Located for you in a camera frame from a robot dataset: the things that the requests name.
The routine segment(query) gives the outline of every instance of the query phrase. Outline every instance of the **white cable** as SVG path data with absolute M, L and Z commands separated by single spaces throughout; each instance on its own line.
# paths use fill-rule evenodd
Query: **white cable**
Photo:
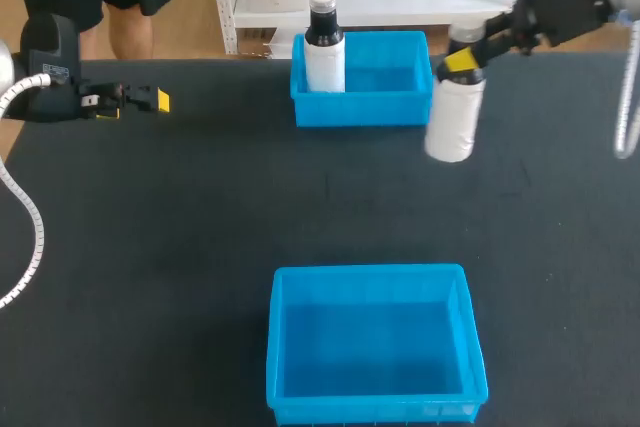
M 633 24 L 631 32 L 631 48 L 627 59 L 627 68 L 620 94 L 620 104 L 618 106 L 618 122 L 616 125 L 616 136 L 614 152 L 619 159 L 628 159 L 636 150 L 638 138 L 640 138 L 640 103 L 636 108 L 631 123 L 631 130 L 627 138 L 627 127 L 629 125 L 629 113 L 633 100 L 633 90 L 638 72 L 638 61 L 640 60 L 640 22 Z
M 15 99 L 22 92 L 27 89 L 35 87 L 47 87 L 49 85 L 51 85 L 51 77 L 48 74 L 34 75 L 32 77 L 22 79 L 20 82 L 17 82 L 13 87 L 7 90 L 2 97 L 0 97 L 0 120 L 4 116 L 4 113 L 9 107 L 9 104 L 11 104 L 13 99 Z M 25 206 L 25 208 L 29 212 L 29 215 L 31 215 L 31 220 L 33 221 L 33 227 L 36 237 L 31 262 L 29 263 L 26 272 L 22 275 L 16 286 L 11 289 L 8 294 L 0 298 L 0 309 L 2 309 L 22 293 L 27 284 L 33 278 L 33 275 L 36 273 L 38 265 L 40 265 L 40 259 L 42 259 L 42 251 L 44 249 L 44 225 L 42 223 L 42 217 L 40 216 L 38 208 L 35 206 L 29 196 L 24 192 L 24 190 L 22 190 L 22 188 L 16 183 L 16 181 L 13 180 L 13 177 L 11 177 L 11 175 L 5 168 L 2 159 L 0 159 L 0 179 L 2 180 L 2 182 L 4 182 L 11 193 L 13 193 L 13 195 L 15 195 L 18 200 L 22 202 L 22 205 Z

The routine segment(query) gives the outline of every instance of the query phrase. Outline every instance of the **black tablecloth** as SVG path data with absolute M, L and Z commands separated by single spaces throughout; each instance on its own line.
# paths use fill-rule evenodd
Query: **black tablecloth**
M 288 63 L 95 63 L 169 116 L 29 125 L 8 167 L 45 256 L 0 312 L 2 426 L 271 425 L 280 266 L 464 266 L 490 400 L 480 425 L 640 418 L 640 155 L 612 154 L 623 57 L 507 57 L 472 158 L 423 129 L 298 130 Z M 0 189 L 0 285 L 32 227 Z

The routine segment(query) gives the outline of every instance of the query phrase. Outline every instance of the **coiled cable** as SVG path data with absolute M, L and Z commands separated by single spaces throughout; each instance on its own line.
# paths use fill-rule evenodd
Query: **coiled cable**
M 7 90 L 2 97 L 0 97 L 0 120 L 7 111 L 9 104 L 11 104 L 11 102 L 22 92 L 36 87 L 48 87 L 49 85 L 51 85 L 51 77 L 48 74 L 34 75 L 17 82 L 13 87 Z M 31 256 L 31 262 L 29 262 L 27 270 L 15 287 L 0 298 L 0 309 L 3 309 L 22 293 L 40 265 L 42 252 L 44 250 L 44 224 L 42 223 L 42 217 L 40 216 L 38 208 L 25 191 L 22 190 L 15 180 L 13 180 L 13 177 L 11 177 L 11 174 L 9 174 L 4 166 L 2 159 L 0 159 L 0 179 L 7 186 L 9 191 L 15 195 L 27 209 L 27 212 L 29 212 L 29 215 L 31 216 L 31 220 L 33 221 L 33 227 L 35 230 L 35 246 L 33 249 L 33 255 Z

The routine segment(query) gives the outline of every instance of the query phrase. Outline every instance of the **blue plastic bin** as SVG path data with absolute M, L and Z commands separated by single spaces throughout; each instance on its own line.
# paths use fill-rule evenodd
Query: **blue plastic bin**
M 346 92 L 308 92 L 304 37 L 296 37 L 291 98 L 299 127 L 426 125 L 433 77 L 423 32 L 348 32 Z
M 267 403 L 279 425 L 472 422 L 487 398 L 459 265 L 276 272 Z

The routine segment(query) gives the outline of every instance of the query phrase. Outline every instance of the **white plastic bottle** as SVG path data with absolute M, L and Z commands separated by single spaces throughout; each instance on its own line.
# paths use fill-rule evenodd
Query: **white plastic bottle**
M 452 25 L 449 53 L 472 46 L 484 34 L 484 22 Z M 429 156 L 462 162 L 471 155 L 486 84 L 479 68 L 462 74 L 438 71 L 424 145 Z
M 304 37 L 307 84 L 311 92 L 345 91 L 345 41 L 336 0 L 310 0 L 311 25 Z

